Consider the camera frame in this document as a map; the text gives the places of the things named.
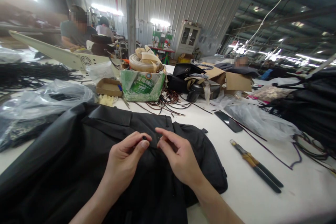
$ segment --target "white shirt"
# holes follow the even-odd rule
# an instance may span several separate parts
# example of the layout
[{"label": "white shirt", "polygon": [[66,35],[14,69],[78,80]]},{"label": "white shirt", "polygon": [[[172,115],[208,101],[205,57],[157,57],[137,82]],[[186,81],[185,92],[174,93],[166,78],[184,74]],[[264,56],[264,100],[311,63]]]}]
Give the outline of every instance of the white shirt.
[{"label": "white shirt", "polygon": [[107,37],[111,37],[112,39],[114,38],[113,32],[109,27],[98,25],[96,27],[96,30],[97,30],[98,34],[102,34],[102,35],[105,35]]}]

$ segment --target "fingernail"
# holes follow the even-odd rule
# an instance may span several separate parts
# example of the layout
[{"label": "fingernail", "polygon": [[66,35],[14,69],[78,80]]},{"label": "fingernail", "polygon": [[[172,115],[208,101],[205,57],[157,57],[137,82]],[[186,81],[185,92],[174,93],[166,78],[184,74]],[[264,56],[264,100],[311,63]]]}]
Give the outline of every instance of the fingernail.
[{"label": "fingernail", "polygon": [[147,140],[141,142],[141,147],[146,149],[149,146],[149,142]]}]

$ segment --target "worker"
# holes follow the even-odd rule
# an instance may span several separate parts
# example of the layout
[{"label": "worker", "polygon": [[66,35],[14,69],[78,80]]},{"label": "worker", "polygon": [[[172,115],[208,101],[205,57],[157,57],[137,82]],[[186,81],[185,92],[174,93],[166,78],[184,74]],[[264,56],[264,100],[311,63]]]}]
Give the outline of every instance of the worker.
[{"label": "worker", "polygon": [[[194,191],[209,223],[243,223],[201,172],[189,141],[162,128],[155,130],[162,135],[157,147],[166,155],[175,176]],[[103,222],[110,208],[130,185],[138,161],[150,141],[152,138],[148,134],[134,132],[111,148],[105,173],[96,192],[70,224]],[[177,152],[173,151],[171,145],[175,145]]]},{"label": "worker", "polygon": [[61,23],[63,46],[74,50],[86,47],[86,41],[91,40],[91,35],[97,34],[89,23],[88,14],[81,7],[72,5],[69,18]]},{"label": "worker", "polygon": [[114,42],[114,35],[112,30],[110,29],[109,21],[106,17],[102,16],[99,20],[99,25],[96,27],[98,34],[105,35],[107,37],[111,37],[112,42]]}]

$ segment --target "black bag strap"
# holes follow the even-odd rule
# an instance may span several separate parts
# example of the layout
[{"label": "black bag strap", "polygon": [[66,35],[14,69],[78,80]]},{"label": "black bag strap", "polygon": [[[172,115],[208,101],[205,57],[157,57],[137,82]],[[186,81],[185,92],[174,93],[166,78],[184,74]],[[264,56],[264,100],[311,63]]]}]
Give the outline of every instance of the black bag strap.
[{"label": "black bag strap", "polygon": [[277,88],[303,90],[305,88],[303,88],[303,87],[293,87],[293,86],[297,86],[297,85],[300,85],[300,84],[305,83],[305,82],[306,82],[306,80],[303,79],[303,80],[299,81],[298,83],[293,83],[293,84],[282,84],[282,85],[279,85],[278,83],[272,83],[272,86],[277,87]]}]

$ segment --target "wrist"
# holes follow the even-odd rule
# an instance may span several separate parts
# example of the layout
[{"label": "wrist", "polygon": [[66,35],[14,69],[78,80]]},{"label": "wrist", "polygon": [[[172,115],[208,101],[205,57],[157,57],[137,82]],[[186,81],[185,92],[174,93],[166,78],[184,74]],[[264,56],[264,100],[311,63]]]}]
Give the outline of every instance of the wrist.
[{"label": "wrist", "polygon": [[121,193],[118,191],[118,187],[115,183],[106,183],[104,179],[101,180],[96,192],[94,193],[95,198],[104,202],[108,206],[113,206],[113,204],[119,199]]},{"label": "wrist", "polygon": [[201,173],[200,176],[197,176],[193,182],[189,185],[189,187],[191,188],[191,190],[194,191],[194,193],[196,193],[199,190],[202,190],[202,188],[207,184],[207,179],[205,178],[205,176],[203,175],[203,173]]}]

